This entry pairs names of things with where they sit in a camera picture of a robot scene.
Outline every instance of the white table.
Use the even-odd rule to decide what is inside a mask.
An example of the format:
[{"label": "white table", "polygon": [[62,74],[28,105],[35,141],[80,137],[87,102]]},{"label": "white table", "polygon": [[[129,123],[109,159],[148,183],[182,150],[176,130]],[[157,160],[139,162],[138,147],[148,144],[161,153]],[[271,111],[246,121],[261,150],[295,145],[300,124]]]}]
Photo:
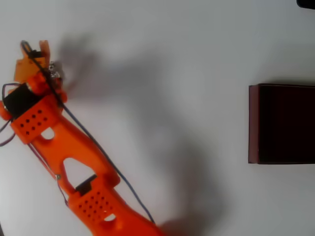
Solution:
[{"label": "white table", "polygon": [[[67,105],[159,225],[191,236],[314,234],[315,166],[247,156],[248,86],[313,81],[315,11],[294,0],[11,0],[0,2],[0,32],[1,84],[22,39],[67,55],[68,78],[85,65]],[[85,50],[58,55],[83,33]],[[124,184],[118,191],[143,213]],[[0,149],[0,223],[5,236],[91,235],[17,138]]]}]

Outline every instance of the black object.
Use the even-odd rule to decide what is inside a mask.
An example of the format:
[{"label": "black object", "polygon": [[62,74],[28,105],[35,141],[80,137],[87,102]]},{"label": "black object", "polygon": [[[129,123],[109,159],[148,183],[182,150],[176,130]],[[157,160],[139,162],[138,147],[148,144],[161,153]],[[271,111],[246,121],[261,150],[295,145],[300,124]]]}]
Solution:
[{"label": "black object", "polygon": [[297,0],[299,7],[315,9],[315,0]]},{"label": "black object", "polygon": [[249,163],[315,163],[315,87],[250,86]]},{"label": "black object", "polygon": [[90,192],[92,189],[91,182],[96,178],[96,175],[92,175],[83,183],[78,185],[75,190],[80,193],[81,196],[85,195],[86,193]]},{"label": "black object", "polygon": [[27,84],[24,83],[6,96],[3,99],[3,104],[12,117],[16,119],[41,99],[42,96],[32,93]]}]

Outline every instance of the ventilation hole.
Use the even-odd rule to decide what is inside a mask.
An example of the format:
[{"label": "ventilation hole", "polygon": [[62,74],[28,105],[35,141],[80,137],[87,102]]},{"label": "ventilation hole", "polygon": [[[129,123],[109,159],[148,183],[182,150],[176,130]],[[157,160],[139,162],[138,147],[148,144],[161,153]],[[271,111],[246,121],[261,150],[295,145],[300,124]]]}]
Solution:
[{"label": "ventilation hole", "polygon": [[41,133],[41,136],[42,136],[44,139],[50,140],[50,139],[53,139],[53,138],[54,138],[55,132],[53,131],[52,128],[48,127],[47,129],[45,129],[45,130]]},{"label": "ventilation hole", "polygon": [[113,220],[115,220],[116,219],[116,216],[115,216],[115,214],[110,214],[109,216],[107,216],[105,219],[104,219],[104,221],[113,221]]}]

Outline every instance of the perforated panel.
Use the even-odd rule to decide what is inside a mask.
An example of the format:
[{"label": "perforated panel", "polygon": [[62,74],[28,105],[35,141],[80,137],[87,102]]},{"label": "perforated panel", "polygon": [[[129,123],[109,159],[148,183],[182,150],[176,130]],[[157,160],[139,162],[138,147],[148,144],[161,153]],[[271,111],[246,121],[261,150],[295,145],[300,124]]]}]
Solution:
[{"label": "perforated panel", "polygon": [[84,195],[76,207],[95,223],[104,221],[106,217],[113,214],[114,210],[101,190],[91,191]]},{"label": "perforated panel", "polygon": [[57,122],[58,118],[55,108],[52,106],[49,99],[49,96],[44,97],[12,122],[12,129],[24,144],[30,143],[45,129]]}]

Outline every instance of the wire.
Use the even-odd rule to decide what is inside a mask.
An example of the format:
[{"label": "wire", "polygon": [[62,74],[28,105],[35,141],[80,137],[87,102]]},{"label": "wire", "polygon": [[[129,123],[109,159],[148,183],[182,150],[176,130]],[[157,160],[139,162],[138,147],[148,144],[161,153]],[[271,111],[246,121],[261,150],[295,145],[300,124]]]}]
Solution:
[{"label": "wire", "polygon": [[[0,133],[8,126],[8,124],[12,121],[12,119],[8,120],[1,128],[0,128]],[[2,143],[0,143],[0,147],[3,147],[4,145],[10,143],[13,138],[15,137],[15,133],[13,133],[11,135],[10,138],[8,138],[7,140],[3,141]]]},{"label": "wire", "polygon": [[19,83],[8,83],[8,84],[4,84],[2,86],[2,101],[4,100],[5,98],[5,87],[9,86],[9,85],[14,85],[14,86],[20,86]]},{"label": "wire", "polygon": [[124,176],[124,174],[118,169],[118,167],[114,164],[114,162],[110,159],[110,157],[107,155],[106,151],[103,149],[103,147],[98,143],[98,141],[93,137],[93,135],[84,127],[84,125],[75,117],[75,115],[68,109],[68,107],[63,103],[59,95],[57,94],[52,81],[50,79],[49,73],[35,60],[35,58],[32,56],[32,48],[30,47],[29,43],[26,41],[21,42],[22,49],[24,52],[28,55],[28,57],[34,62],[34,64],[39,68],[40,72],[45,76],[46,82],[55,96],[57,102],[59,105],[68,113],[68,115],[74,120],[74,122],[77,123],[77,125],[86,133],[86,135],[94,142],[94,144],[98,147],[98,149],[103,153],[107,161],[112,165],[112,167],[115,169],[115,171],[118,173],[118,175],[123,179],[123,181],[127,184],[128,188],[133,193],[134,197],[138,201],[138,203],[141,205],[141,207],[144,209],[146,214],[148,215],[149,219],[155,224],[155,221],[153,217],[151,216],[149,210],[146,208],[146,206],[142,203],[141,199],[139,198],[138,194],[132,187],[131,183],[128,181],[128,179]]}]

